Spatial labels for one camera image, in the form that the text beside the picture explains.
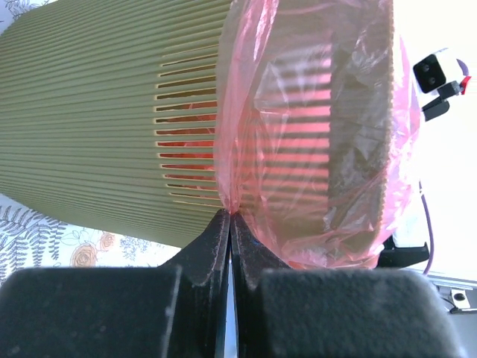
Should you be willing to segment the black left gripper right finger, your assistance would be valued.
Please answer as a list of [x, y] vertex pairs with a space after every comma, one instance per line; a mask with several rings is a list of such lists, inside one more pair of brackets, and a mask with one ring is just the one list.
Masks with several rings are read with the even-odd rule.
[[435, 287], [398, 269], [290, 268], [230, 220], [240, 357], [460, 357]]

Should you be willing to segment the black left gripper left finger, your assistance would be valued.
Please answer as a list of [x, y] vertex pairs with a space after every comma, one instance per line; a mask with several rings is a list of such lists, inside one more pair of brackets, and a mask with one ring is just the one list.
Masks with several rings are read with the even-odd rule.
[[222, 357], [230, 215], [156, 268], [30, 268], [1, 287], [3, 357]]

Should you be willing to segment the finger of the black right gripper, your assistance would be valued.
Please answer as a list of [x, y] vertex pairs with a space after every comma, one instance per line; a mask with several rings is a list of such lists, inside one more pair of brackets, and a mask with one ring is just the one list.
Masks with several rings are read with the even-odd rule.
[[432, 119], [436, 119], [439, 116], [447, 113], [450, 109], [450, 104], [447, 100], [443, 100], [442, 98], [436, 98], [435, 100], [426, 104], [423, 108], [423, 114], [425, 120], [431, 121]]
[[429, 248], [425, 243], [420, 247], [398, 248], [394, 238], [389, 236], [384, 242], [384, 249], [379, 255], [379, 268], [406, 268], [429, 259]]

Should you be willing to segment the red plastic trash bag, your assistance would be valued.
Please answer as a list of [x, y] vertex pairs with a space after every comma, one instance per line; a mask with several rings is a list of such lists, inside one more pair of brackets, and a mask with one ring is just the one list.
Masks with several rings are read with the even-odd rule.
[[421, 112], [392, 1], [233, 1], [218, 193], [295, 268], [375, 268], [417, 188]]

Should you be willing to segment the olive green mesh trash bin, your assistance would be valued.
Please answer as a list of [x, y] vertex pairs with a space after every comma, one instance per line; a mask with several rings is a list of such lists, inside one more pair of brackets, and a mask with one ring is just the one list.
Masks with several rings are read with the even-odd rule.
[[1, 35], [1, 193], [186, 248], [239, 216], [299, 269], [375, 267], [392, 1], [56, 1]]

